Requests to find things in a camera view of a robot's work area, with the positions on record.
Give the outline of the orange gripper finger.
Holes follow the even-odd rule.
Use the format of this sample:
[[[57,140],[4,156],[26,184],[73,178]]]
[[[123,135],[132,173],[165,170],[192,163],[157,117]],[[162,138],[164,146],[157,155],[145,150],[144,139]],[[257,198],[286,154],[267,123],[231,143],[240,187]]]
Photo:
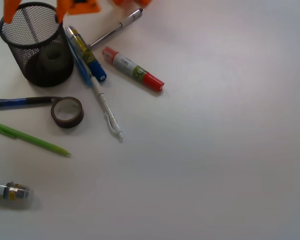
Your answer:
[[[63,18],[66,15],[69,9],[69,1],[68,0],[57,0],[57,7],[56,7],[56,18],[58,23],[63,22]]]
[[[20,3],[21,0],[4,0],[3,21],[5,23],[10,24],[13,21]]]

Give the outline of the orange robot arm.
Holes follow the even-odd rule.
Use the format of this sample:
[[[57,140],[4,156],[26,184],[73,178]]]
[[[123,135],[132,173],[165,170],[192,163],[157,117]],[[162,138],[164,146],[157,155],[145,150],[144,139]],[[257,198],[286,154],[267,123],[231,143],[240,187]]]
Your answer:
[[[22,1],[21,0],[4,0],[3,1],[3,22],[11,24],[14,15]],[[132,3],[146,7],[151,0],[113,0],[118,7],[128,7]],[[101,6],[97,0],[57,0],[56,1],[56,18],[60,24],[66,14],[82,15],[100,12]]]

